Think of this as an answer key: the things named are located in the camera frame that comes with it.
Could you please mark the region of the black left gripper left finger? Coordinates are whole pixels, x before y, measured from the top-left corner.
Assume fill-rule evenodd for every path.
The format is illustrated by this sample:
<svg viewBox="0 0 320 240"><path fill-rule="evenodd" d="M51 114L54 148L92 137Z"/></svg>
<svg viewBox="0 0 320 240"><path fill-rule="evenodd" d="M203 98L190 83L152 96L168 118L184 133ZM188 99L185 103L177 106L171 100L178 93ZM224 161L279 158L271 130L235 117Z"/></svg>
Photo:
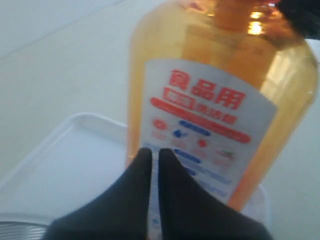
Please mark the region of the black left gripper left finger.
<svg viewBox="0 0 320 240"><path fill-rule="evenodd" d="M104 193L58 218L45 240L146 240L152 152L141 148L132 163Z"/></svg>

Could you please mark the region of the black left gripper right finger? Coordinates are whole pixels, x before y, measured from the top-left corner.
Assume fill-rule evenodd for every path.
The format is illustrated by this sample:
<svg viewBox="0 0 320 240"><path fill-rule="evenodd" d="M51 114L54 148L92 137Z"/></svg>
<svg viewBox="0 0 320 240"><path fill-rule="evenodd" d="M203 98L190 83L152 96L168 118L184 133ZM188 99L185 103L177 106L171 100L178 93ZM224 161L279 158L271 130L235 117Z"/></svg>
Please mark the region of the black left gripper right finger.
<svg viewBox="0 0 320 240"><path fill-rule="evenodd" d="M260 222L208 194L165 148L158 159L158 198L164 240L271 240Z"/></svg>

